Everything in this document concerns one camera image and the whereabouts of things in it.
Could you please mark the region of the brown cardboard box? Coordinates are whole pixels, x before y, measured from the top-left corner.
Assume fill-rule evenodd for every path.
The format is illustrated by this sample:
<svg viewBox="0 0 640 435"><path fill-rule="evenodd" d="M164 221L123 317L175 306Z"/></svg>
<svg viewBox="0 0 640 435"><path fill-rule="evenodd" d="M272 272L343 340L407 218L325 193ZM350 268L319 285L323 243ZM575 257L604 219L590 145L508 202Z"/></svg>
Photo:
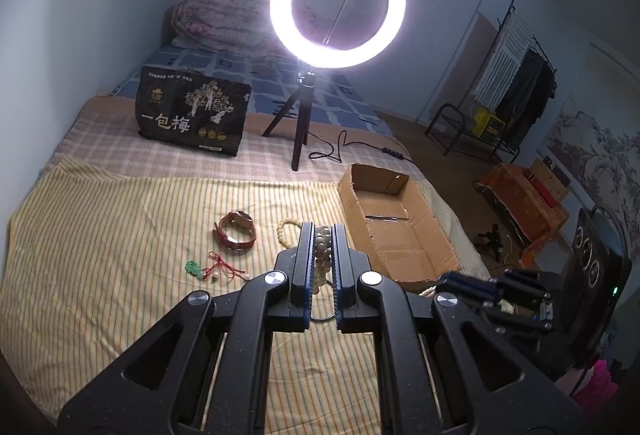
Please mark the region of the brown cardboard box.
<svg viewBox="0 0 640 435"><path fill-rule="evenodd" d="M369 256L373 270L419 292L461 269L433 207L410 176L352 164L337 188L354 247Z"/></svg>

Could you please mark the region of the orange storage box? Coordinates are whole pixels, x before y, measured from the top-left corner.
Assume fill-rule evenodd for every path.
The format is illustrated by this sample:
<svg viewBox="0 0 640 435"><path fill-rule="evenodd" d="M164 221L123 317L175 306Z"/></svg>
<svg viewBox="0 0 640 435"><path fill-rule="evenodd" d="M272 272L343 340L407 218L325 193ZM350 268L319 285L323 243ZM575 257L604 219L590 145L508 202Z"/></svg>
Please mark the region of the orange storage box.
<svg viewBox="0 0 640 435"><path fill-rule="evenodd" d="M475 181L474 186L491 195L506 210L524 245L521 264L530 268L541 249L560 232L568 213L561 204L550 206L525 172L525 167L500 163Z"/></svg>

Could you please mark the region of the yellow box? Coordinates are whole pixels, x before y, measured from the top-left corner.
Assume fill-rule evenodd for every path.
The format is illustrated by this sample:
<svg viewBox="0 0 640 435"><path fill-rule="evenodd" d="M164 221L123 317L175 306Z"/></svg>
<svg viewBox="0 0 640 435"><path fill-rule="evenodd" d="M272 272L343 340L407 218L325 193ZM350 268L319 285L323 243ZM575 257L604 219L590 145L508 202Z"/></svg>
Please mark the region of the yellow box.
<svg viewBox="0 0 640 435"><path fill-rule="evenodd" d="M495 141L504 129L504 122L484 106L476 110L473 121L472 134L483 140Z"/></svg>

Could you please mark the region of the black metal chair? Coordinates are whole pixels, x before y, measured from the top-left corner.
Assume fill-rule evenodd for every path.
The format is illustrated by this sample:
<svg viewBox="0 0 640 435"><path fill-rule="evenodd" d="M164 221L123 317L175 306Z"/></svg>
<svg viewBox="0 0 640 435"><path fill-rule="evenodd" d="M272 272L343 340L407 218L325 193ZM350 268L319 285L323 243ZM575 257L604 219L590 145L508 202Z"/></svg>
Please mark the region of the black metal chair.
<svg viewBox="0 0 640 435"><path fill-rule="evenodd" d="M437 109L424 135L435 141L443 156L457 153L491 164L500 161L497 147L476 137L470 118L454 104L444 103Z"/></svg>

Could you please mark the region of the yellow striped cloth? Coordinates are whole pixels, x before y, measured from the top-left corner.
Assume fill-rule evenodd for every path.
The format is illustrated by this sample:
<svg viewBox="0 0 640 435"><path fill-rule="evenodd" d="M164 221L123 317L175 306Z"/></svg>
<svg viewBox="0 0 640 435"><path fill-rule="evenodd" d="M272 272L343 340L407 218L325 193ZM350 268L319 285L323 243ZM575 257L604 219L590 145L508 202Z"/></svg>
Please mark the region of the yellow striped cloth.
<svg viewBox="0 0 640 435"><path fill-rule="evenodd" d="M200 287L184 266L206 262L215 221L236 209L257 241L226 261L251 276L273 266L282 219L344 221L333 182L128 177L70 158L37 182L10 221L1 350L47 419ZM379 429L370 335L326 322L273 337L268 433Z"/></svg>

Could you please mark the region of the black clothes rack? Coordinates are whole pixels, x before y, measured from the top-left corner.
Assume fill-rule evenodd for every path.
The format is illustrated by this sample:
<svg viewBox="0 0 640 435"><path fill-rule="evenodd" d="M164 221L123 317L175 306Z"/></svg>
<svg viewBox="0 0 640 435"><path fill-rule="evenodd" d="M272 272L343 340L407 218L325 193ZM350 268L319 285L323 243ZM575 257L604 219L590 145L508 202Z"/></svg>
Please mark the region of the black clothes rack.
<svg viewBox="0 0 640 435"><path fill-rule="evenodd" d="M503 152L517 158L522 134L514 128L524 120L524 113L538 77L556 70L540 41L511 0L506 14L498 21L498 31L480 64L463 100L469 103L466 114L473 117L480 106L495 113L504 129L493 143L498 155Z"/></svg>

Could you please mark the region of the blue checked blanket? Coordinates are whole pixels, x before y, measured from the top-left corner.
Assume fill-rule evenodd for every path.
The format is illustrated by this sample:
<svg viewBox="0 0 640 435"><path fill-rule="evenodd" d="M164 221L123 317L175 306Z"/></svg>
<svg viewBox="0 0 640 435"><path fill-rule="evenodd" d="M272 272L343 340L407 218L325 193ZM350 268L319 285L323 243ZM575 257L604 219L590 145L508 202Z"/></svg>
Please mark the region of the blue checked blanket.
<svg viewBox="0 0 640 435"><path fill-rule="evenodd" d="M297 84L297 64L290 58L252 58L231 52L205 51L167 45L146 62L157 68L198 71L221 80L250 85L248 109L277 114ZM319 70L314 81L311 120L344 128L365 129L389 136L392 131L352 87L344 74Z"/></svg>

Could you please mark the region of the black tripod stand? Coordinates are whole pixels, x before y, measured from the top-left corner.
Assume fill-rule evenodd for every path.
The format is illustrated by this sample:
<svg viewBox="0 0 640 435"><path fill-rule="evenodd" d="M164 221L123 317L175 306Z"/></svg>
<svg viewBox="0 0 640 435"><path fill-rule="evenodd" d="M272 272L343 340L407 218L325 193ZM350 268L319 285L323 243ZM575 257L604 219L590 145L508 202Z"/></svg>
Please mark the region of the black tripod stand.
<svg viewBox="0 0 640 435"><path fill-rule="evenodd" d="M303 147L308 142L308 132L311 120L312 105L314 104L314 84L316 83L316 72L311 66L298 66L297 89L290 98L285 101L281 110L273 117L270 124L262 133L264 137L269 137L274 129L286 117L288 111L293 109L298 103L297 121L294 136L294 148L292 154L291 168L297 172L299 168L300 155Z"/></svg>

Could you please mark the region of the black printed gift bag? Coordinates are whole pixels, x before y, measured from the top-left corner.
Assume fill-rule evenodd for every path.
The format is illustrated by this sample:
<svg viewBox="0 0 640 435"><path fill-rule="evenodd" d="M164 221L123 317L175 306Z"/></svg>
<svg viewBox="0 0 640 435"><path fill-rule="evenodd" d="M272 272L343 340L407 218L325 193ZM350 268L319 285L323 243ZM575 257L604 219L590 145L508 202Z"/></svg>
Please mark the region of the black printed gift bag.
<svg viewBox="0 0 640 435"><path fill-rule="evenodd" d="M200 72L145 66L134 102L139 135L235 156L251 92L250 85Z"/></svg>

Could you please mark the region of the landscape wall poster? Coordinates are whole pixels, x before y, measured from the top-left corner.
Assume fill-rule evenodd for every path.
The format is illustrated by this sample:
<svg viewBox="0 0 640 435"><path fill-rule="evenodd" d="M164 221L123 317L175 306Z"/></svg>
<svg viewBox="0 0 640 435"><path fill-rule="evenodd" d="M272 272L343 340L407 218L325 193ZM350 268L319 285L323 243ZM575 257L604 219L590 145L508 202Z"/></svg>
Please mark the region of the landscape wall poster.
<svg viewBox="0 0 640 435"><path fill-rule="evenodd" d="M577 186L639 239L639 79L590 46L544 147Z"/></svg>

